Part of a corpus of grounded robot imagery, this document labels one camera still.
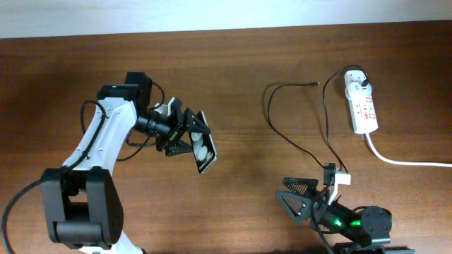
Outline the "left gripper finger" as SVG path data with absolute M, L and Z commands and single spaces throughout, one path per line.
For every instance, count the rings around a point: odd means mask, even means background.
M 178 140 L 175 143 L 169 144 L 165 148 L 165 155 L 167 157 L 172 157 L 175 155 L 181 155 L 193 152 L 193 148 L 190 144 L 184 142 L 183 140 Z
M 210 134 L 207 124 L 190 109 L 184 111 L 184 128 L 189 133 Z

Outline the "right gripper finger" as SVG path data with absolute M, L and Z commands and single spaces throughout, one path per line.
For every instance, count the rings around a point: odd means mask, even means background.
M 301 196 L 315 196 L 317 194 L 317 179 L 299 179 L 285 177 L 282 184 L 292 193 Z
M 301 226 L 310 215 L 311 198 L 284 190 L 277 190 L 276 200 L 283 206 L 296 226 Z

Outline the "black smartphone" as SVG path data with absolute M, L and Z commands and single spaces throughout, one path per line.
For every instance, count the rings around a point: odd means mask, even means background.
M 199 111 L 195 115 L 197 115 L 198 118 L 202 119 L 208 126 L 206 115 L 203 111 Z M 211 135 L 211 130 L 210 134 L 189 133 L 189 139 L 193 148 L 193 154 L 198 172 L 200 174 L 204 174 L 218 158 L 218 153 L 215 149 Z

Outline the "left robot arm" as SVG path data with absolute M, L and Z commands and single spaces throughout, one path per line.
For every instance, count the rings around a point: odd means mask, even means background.
M 166 156 L 191 153 L 198 172 L 218 158 L 203 111 L 181 109 L 173 97 L 151 107 L 155 86 L 143 72 L 129 72 L 122 84 L 105 85 L 83 138 L 59 168 L 42 175 L 41 190 L 49 238 L 83 253 L 143 253 L 126 235 L 124 210 L 112 180 L 114 165 L 132 131 L 155 139 Z

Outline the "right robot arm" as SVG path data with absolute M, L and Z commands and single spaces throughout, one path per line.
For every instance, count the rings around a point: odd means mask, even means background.
M 379 206 L 350 209 L 338 200 L 330 202 L 327 181 L 322 190 L 316 179 L 285 177 L 286 190 L 277 190 L 276 200 L 297 226 L 307 224 L 322 240 L 328 253 L 414 253 L 407 247 L 390 247 L 392 214 Z

